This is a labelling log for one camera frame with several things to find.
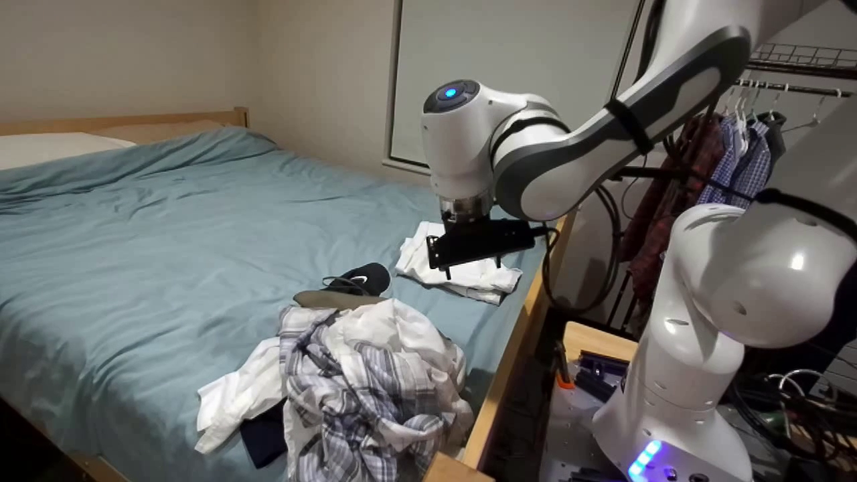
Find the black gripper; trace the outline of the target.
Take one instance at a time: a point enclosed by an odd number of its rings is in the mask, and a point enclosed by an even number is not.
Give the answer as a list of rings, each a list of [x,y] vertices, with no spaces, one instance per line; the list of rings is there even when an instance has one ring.
[[[442,235],[428,235],[428,264],[453,268],[474,259],[496,259],[531,248],[535,230],[521,220],[480,220],[449,224]]]

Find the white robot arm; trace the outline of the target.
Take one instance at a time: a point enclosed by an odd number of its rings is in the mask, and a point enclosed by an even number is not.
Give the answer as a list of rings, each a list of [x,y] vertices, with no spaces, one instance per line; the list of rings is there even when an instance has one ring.
[[[445,234],[433,268],[503,256],[535,223],[575,208],[602,180],[713,106],[765,44],[821,0],[665,0],[652,56],[627,90],[569,129],[535,93],[449,80],[422,102]],[[857,106],[840,104],[786,149],[745,207],[695,204],[673,223],[646,331],[627,378],[592,417],[630,482],[752,482],[718,402],[746,347],[819,334],[857,259]]]

